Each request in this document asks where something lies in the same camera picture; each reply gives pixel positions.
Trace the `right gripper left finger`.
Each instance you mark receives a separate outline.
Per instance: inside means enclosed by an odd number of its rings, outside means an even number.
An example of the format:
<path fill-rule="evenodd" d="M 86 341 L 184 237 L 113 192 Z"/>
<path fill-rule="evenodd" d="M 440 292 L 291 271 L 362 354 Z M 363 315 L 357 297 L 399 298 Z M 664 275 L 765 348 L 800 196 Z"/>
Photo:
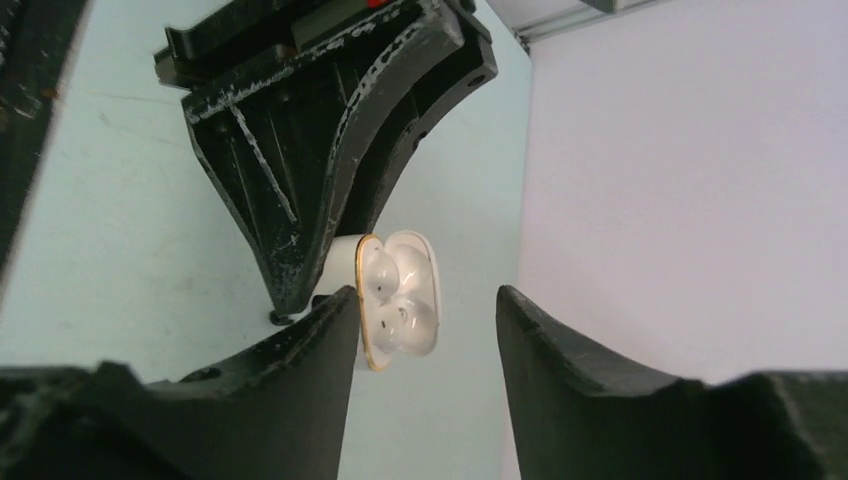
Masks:
<path fill-rule="evenodd" d="M 333 479 L 359 343 L 356 291 L 178 382 L 129 367 L 1 372 L 5 479 Z"/>

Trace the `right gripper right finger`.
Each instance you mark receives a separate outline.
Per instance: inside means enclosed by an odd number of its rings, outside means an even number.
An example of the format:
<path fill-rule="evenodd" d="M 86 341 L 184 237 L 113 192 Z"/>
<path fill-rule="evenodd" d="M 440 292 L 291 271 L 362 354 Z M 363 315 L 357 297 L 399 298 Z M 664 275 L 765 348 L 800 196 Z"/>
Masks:
<path fill-rule="evenodd" d="M 847 375 L 760 371 L 711 385 L 629 359 L 517 288 L 496 330 L 525 479 L 843 479 Z"/>

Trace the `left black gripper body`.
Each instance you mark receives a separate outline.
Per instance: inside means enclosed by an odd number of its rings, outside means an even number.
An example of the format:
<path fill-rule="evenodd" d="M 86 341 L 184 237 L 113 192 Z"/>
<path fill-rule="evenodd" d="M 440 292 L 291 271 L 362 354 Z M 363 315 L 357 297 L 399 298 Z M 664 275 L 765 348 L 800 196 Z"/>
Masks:
<path fill-rule="evenodd" d="M 230 1 L 191 27 L 167 27 L 153 55 L 160 83 L 194 90 L 271 50 L 295 58 L 395 1 Z"/>

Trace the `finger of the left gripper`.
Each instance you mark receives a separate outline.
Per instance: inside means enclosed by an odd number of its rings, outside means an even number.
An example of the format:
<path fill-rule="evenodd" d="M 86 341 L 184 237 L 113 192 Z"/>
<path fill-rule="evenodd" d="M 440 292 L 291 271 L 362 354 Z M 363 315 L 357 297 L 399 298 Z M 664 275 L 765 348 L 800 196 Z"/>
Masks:
<path fill-rule="evenodd" d="M 183 99 L 196 157 L 276 314 L 310 304 L 359 163 L 392 109 L 463 46 L 460 13 L 378 13 L 295 58 L 264 51 Z"/>
<path fill-rule="evenodd" d="M 371 233 L 419 143 L 447 113 L 497 75 L 492 44 L 468 40 L 392 109 L 360 161 L 337 234 Z"/>

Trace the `white earbud charging case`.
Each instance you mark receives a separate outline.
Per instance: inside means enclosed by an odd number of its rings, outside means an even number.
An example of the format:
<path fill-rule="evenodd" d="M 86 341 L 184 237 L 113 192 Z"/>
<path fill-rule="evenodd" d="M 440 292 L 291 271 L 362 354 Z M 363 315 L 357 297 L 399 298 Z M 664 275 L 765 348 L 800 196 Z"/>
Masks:
<path fill-rule="evenodd" d="M 428 239 L 412 230 L 335 238 L 312 305 L 344 286 L 358 295 L 359 346 L 354 368 L 380 372 L 393 357 L 424 357 L 438 342 L 441 287 Z"/>

